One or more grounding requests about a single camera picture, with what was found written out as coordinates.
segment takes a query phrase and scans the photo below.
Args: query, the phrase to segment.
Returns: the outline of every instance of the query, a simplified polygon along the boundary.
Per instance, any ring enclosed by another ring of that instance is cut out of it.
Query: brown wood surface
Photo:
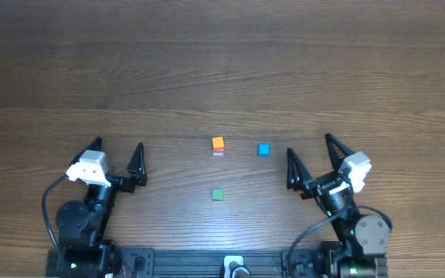
[[[44,274],[42,194],[98,135],[117,174],[146,147],[120,245],[287,248],[324,216],[285,150],[322,175],[327,132],[372,159],[355,199],[394,221],[391,277],[445,277],[445,1],[0,1],[0,275]],[[86,190],[59,186],[52,221]]]

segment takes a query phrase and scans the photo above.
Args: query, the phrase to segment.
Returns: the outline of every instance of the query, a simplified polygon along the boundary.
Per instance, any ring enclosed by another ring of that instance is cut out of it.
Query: wood grain
[[[394,221],[390,276],[445,277],[445,1],[0,2],[0,275],[44,274],[42,193],[96,136],[116,174],[146,147],[120,245],[287,248],[324,216],[286,190],[285,150],[324,174],[327,132],[372,159],[355,199]],[[59,186],[51,220],[86,190]]]

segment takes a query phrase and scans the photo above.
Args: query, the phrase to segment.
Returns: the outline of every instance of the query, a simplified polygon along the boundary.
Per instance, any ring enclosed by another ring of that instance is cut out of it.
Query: orange cube
[[[223,137],[214,137],[212,139],[212,146],[214,147],[214,151],[224,151]]]

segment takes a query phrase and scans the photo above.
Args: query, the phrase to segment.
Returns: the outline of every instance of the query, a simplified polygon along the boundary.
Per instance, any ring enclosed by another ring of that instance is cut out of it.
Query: blue cube
[[[259,144],[259,156],[268,157],[270,154],[269,144]]]

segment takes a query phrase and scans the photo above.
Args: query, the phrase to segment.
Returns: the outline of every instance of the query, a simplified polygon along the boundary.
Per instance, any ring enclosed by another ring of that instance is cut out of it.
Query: green cube
[[[224,190],[222,189],[213,189],[212,190],[212,200],[213,201],[222,201],[224,199]]]

